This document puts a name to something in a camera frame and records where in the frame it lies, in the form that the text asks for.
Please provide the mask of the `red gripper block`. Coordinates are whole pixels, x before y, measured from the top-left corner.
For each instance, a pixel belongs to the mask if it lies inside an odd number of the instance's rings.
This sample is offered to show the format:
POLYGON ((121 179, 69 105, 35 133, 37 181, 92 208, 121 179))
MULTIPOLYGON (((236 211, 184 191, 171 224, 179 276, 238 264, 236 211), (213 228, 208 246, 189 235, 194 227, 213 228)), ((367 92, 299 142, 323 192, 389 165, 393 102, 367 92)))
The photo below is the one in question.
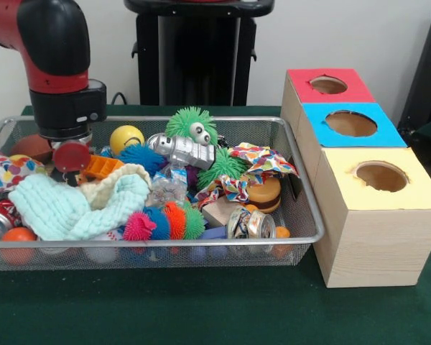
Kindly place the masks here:
POLYGON ((89 148, 77 140, 63 142, 53 152, 55 167, 62 172, 63 180, 71 187, 77 187, 75 172, 87 168, 91 161, 89 148))

